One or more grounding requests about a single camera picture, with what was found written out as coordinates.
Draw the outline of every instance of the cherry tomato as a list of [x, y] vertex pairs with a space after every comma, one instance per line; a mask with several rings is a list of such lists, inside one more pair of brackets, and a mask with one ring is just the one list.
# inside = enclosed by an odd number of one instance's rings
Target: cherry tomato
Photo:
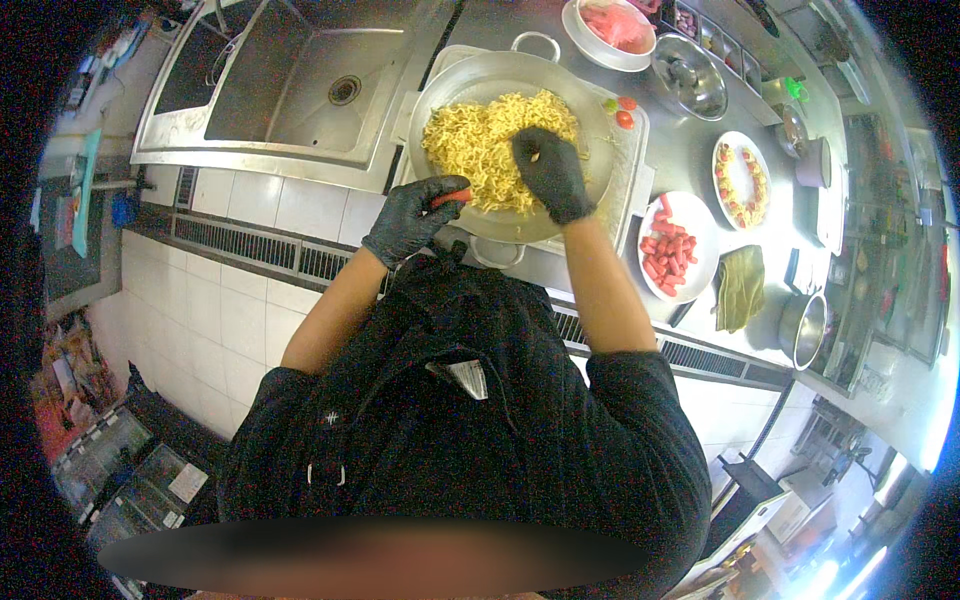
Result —
[[616, 112], [616, 124], [625, 130], [631, 130], [634, 128], [634, 117], [630, 116], [630, 113], [626, 110], [618, 110]]
[[620, 103], [620, 107], [624, 110], [633, 110], [636, 108], [636, 100], [630, 96], [620, 96], [616, 101]]

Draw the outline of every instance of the kitchen counter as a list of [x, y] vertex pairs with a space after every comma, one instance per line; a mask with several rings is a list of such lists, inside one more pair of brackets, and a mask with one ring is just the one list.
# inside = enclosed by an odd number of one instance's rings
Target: kitchen counter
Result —
[[[751, 100], [746, 95], [753, 92], [726, 67], [720, 66], [730, 92], [727, 115], [715, 123], [680, 118], [655, 97], [651, 69], [640, 73], [621, 73], [598, 67], [584, 58], [564, 31], [559, 3], [548, 0], [467, 1], [448, 43], [506, 50], [514, 37], [531, 30], [543, 32], [557, 40], [562, 49], [560, 65], [571, 73], [617, 94], [633, 96], [646, 110], [650, 117], [650, 134], [645, 162], [656, 170], [651, 198], [669, 190], [696, 194], [706, 201], [713, 212], [720, 231], [721, 252], [748, 244], [759, 244], [763, 248], [766, 306], [751, 319], [746, 329], [733, 334], [715, 331], [716, 319], [711, 311], [716, 304], [716, 295], [712, 288], [708, 288], [695, 301], [677, 331], [722, 348], [789, 366], [789, 360], [780, 351], [777, 342], [777, 323], [780, 309], [791, 293], [783, 283], [790, 253], [797, 248], [804, 253], [804, 257], [809, 255], [825, 274], [829, 251], [815, 241], [815, 220], [811, 212], [815, 212], [816, 190], [801, 188], [794, 182], [793, 159], [780, 148], [773, 134], [745, 108], [750, 104], [748, 100]], [[826, 81], [821, 84], [822, 75], [797, 40], [783, 36], [781, 43], [786, 44], [785, 52], [790, 53], [807, 74], [807, 80], [812, 82], [812, 100], [804, 106], [810, 134], [827, 135], [841, 164], [846, 162], [843, 122], [836, 97], [829, 91]], [[549, 46], [538, 39], [524, 42], [521, 50], [549, 56]], [[731, 130], [749, 135], [762, 151], [770, 169], [773, 188], [771, 207], [766, 224], [757, 231], [738, 232], [730, 228], [713, 192], [710, 175], [713, 146], [723, 132]], [[642, 281], [636, 259], [638, 228], [639, 218], [634, 217], [623, 258], [634, 275], [655, 327], [670, 330], [666, 322], [675, 307], [655, 297]], [[559, 293], [551, 293], [564, 298], [570, 292], [564, 259], [536, 249], [528, 249], [527, 252], [523, 262], [507, 273], [556, 290]]]

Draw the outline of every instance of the black glove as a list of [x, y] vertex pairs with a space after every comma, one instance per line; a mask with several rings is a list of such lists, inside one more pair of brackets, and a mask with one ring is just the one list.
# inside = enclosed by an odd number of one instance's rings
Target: black glove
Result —
[[513, 144], [520, 178], [546, 206], [554, 223], [566, 225], [593, 212], [573, 144], [539, 127], [517, 132]]
[[426, 246], [448, 221], [459, 217], [465, 205], [451, 201], [430, 210], [430, 201], [469, 186], [470, 181], [465, 177], [445, 175], [395, 187], [361, 244], [388, 269], [393, 269]]

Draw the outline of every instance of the light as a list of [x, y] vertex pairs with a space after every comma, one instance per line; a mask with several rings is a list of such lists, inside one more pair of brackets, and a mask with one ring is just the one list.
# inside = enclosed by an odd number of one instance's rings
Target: light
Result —
[[807, 598], [822, 598], [824, 592], [827, 591], [827, 588], [830, 587], [830, 584], [833, 583], [833, 580], [836, 579], [837, 571], [840, 570], [840, 565], [834, 561], [827, 561], [817, 570], [817, 574], [813, 576], [813, 581], [810, 582], [809, 587], [806, 589]]
[[874, 572], [874, 569], [876, 568], [876, 566], [880, 564], [880, 561], [882, 561], [883, 557], [885, 557], [886, 555], [887, 555], [886, 546], [883, 546], [882, 548], [877, 550], [876, 554], [874, 554], [874, 556], [863, 567], [863, 570], [861, 570], [859, 573], [856, 574], [856, 577], [853, 578], [853, 581], [851, 581], [850, 584], [843, 589], [843, 591], [838, 593], [836, 598], [834, 598], [834, 600], [847, 600], [848, 598], [850, 598], [850, 596], [856, 591], [856, 589], [860, 587], [860, 584], [862, 584], [863, 581], [867, 579], [867, 576], [869, 576], [871, 573]]

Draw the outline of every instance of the noodle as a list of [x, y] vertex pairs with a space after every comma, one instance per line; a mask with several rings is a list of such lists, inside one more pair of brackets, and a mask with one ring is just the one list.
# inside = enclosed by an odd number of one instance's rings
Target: noodle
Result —
[[438, 108], [423, 128], [422, 146], [444, 174], [470, 180], [471, 205], [484, 212], [511, 209], [527, 214], [534, 195], [520, 180], [510, 138], [534, 126], [577, 143], [577, 118], [563, 100], [542, 89], [533, 98], [503, 94], [485, 107], [456, 104]]

